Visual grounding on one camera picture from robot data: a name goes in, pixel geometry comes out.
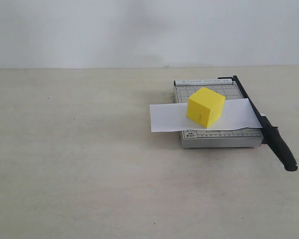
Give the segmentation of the yellow foam cube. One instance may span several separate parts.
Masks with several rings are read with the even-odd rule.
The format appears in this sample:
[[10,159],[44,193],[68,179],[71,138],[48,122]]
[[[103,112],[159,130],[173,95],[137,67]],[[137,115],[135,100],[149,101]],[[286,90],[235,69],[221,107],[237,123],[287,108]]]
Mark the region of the yellow foam cube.
[[223,95],[202,87],[188,98],[186,117],[208,128],[221,117],[225,99]]

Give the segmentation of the black cutter blade lever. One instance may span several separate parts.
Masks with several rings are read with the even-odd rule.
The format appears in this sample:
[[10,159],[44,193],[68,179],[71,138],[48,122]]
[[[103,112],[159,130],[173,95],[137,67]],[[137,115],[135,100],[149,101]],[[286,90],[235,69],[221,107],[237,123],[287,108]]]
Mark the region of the black cutter blade lever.
[[298,170],[298,164],[294,155],[292,154],[290,148],[285,143],[283,138],[280,135],[277,126],[273,126],[266,116],[262,116],[256,106],[253,104],[251,98],[248,96],[246,90],[242,86],[237,76],[233,76],[232,80],[236,82],[239,90],[241,91],[244,98],[247,98],[250,102],[250,105],[262,126],[261,132],[264,137],[264,144],[267,144],[276,157],[283,164],[286,171],[295,172]]

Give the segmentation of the white paper sheet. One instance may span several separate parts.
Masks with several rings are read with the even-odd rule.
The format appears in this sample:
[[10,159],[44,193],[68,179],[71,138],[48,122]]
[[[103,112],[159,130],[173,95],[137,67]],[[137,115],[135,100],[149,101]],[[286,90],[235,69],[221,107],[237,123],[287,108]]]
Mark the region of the white paper sheet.
[[186,103],[150,105],[149,109],[152,132],[262,128],[248,99],[226,100],[221,117],[208,128],[186,117]]

